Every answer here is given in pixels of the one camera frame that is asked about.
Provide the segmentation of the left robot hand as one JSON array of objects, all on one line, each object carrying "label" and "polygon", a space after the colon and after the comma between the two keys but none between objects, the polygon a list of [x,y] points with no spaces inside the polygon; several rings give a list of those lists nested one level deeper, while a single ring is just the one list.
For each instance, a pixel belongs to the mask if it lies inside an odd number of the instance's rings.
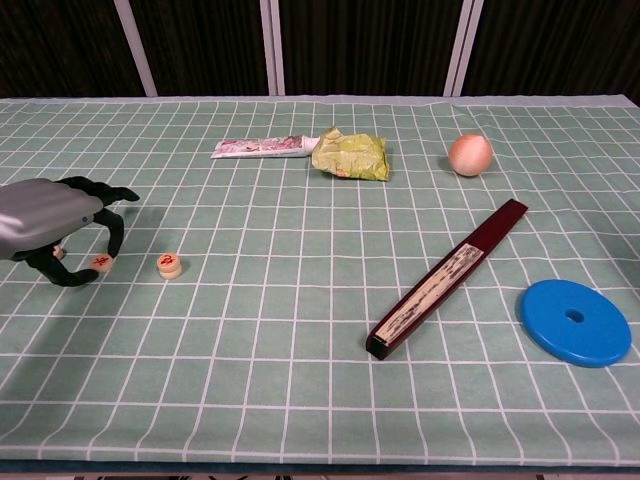
[{"label": "left robot hand", "polygon": [[69,271],[55,256],[64,238],[92,223],[109,230],[107,254],[116,257],[124,238],[124,220],[109,206],[135,202],[127,187],[110,186],[82,176],[59,180],[34,178],[1,187],[1,258],[26,262],[51,283],[77,287],[98,278],[88,268]]}]

